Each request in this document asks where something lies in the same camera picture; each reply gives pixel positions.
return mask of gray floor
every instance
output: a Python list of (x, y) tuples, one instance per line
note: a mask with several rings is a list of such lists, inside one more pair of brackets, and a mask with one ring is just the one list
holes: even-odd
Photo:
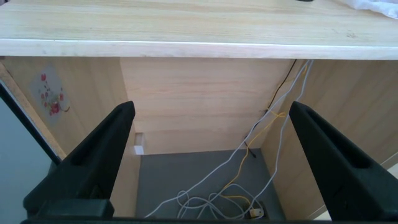
[[(242, 173), (236, 183), (240, 184), (253, 195), (258, 194), (269, 180), (269, 173), (259, 149), (253, 150), (257, 158), (248, 156), (243, 165)], [(232, 151), (198, 152), (187, 154), (165, 154), (143, 156), (141, 160), (139, 190), (137, 198), (136, 217), (144, 217), (164, 200), (175, 197), (180, 190), (187, 190), (196, 184), (220, 163), (226, 161)], [(232, 160), (210, 176), (204, 183), (190, 192), (190, 196), (207, 197), (212, 192), (218, 192), (237, 173), (241, 159), (246, 151), (238, 151)], [(225, 195), (245, 195), (240, 189), (230, 188)], [(284, 220), (283, 211), (273, 185), (259, 197), (263, 201), (271, 220)], [(244, 200), (236, 202), (244, 205)], [(231, 202), (218, 199), (216, 202), (226, 215), (233, 216), (239, 210)], [(155, 214), (156, 218), (175, 218), (179, 205), (176, 201), (164, 204)], [(184, 218), (196, 218), (198, 210), (189, 210)], [(210, 211), (201, 216), (202, 219), (213, 219)]]

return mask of light wood surface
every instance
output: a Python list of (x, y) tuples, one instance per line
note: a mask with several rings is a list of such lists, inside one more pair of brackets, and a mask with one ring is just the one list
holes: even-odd
[(11, 74), (7, 71), (5, 66), (0, 61), (0, 80), (4, 82), (7, 88), (10, 90), (12, 95), (18, 101), (22, 109), (28, 114), (30, 120), (34, 123), (36, 128), (42, 133), (47, 144), (53, 149), (60, 159), (66, 158), (66, 154), (61, 146), (58, 144), (55, 137), (46, 127), (45, 123), (42, 121), (40, 116), (36, 113), (29, 100), (26, 98), (25, 94), (18, 87), (17, 83), (11, 77)]
[(13, 0), (0, 55), (398, 59), (398, 23), (340, 0)]
[[(33, 112), (27, 111), (29, 116), (35, 115), (34, 112), (39, 115), (44, 123), (40, 126), (43, 135), (49, 138), (46, 133), (50, 133), (65, 154), (87, 137), (116, 105), (127, 101), (118, 58), (6, 57), (2, 62), (16, 84), (13, 94), (23, 93), (33, 107)], [(69, 111), (62, 113), (56, 123), (49, 123), (29, 90), (32, 79), (48, 65), (54, 66), (70, 101)], [(134, 127), (111, 197), (117, 216), (131, 217), (135, 211), (140, 157), (131, 153), (133, 145)]]
[[(146, 140), (144, 154), (237, 148), (292, 62), (122, 58), (127, 95), (136, 105), (136, 131)], [(264, 136), (252, 147), (260, 147)]]
[[(338, 128), (362, 150), (384, 166), (398, 162), (397, 144), (398, 63), (396, 61), (316, 60), (300, 100)], [(300, 94), (303, 76), (284, 101), (288, 112)], [(269, 131), (262, 152), (274, 171), (283, 119)], [(324, 202), (299, 139), (289, 121), (282, 137), (278, 173), (274, 179), (285, 215), (290, 220), (314, 218), (325, 210)]]

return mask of white object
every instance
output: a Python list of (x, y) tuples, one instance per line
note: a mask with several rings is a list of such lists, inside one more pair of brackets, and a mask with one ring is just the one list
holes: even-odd
[(134, 141), (134, 150), (136, 152), (136, 155), (144, 155), (144, 146), (145, 146), (144, 134), (136, 133), (136, 138)]
[(354, 9), (369, 9), (398, 19), (398, 0), (344, 0)]

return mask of gray wall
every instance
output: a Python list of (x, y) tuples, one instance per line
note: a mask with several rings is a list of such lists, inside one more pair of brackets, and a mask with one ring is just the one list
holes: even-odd
[(51, 159), (0, 99), (0, 223), (20, 223), (24, 197), (47, 175)]

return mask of black cable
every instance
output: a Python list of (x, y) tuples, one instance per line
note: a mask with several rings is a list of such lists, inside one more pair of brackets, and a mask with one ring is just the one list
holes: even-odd
[[(262, 116), (264, 116), (264, 115), (268, 112), (268, 108), (271, 107), (272, 103), (273, 103), (274, 100), (275, 100), (276, 94), (278, 94), (278, 91), (280, 90), (280, 88), (282, 87), (282, 85), (286, 82), (287, 77), (289, 77), (289, 74), (291, 73), (294, 64), (296, 64), (296, 61), (297, 61), (297, 59), (294, 60), (294, 62), (293, 62), (293, 64), (292, 64), (291, 68), (289, 69), (289, 72), (287, 72), (286, 77), (284, 78), (284, 80), (282, 81), (282, 83), (281, 83), (281, 84), (278, 86), (278, 88), (276, 89), (275, 94), (274, 94), (274, 96), (272, 97), (271, 102), (269, 103), (267, 109), (264, 111), (264, 114), (263, 114)], [(259, 123), (260, 123), (260, 122), (258, 122), (258, 123), (256, 123), (256, 124), (254, 125), (253, 130), (257, 127), (257, 125), (258, 125)], [(257, 156), (252, 152), (252, 150), (250, 150), (250, 148), (249, 148), (249, 152), (250, 152), (250, 154), (251, 154), (254, 158), (257, 157)]]

